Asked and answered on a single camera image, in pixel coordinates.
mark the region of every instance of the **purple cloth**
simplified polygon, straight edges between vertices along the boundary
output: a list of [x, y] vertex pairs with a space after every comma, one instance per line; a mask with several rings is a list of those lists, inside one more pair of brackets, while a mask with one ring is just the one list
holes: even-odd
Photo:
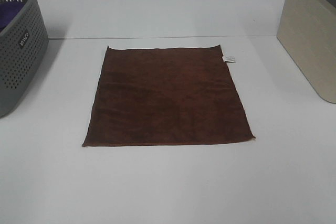
[[5, 2], [0, 4], [0, 31], [2, 31], [20, 12], [23, 2]]

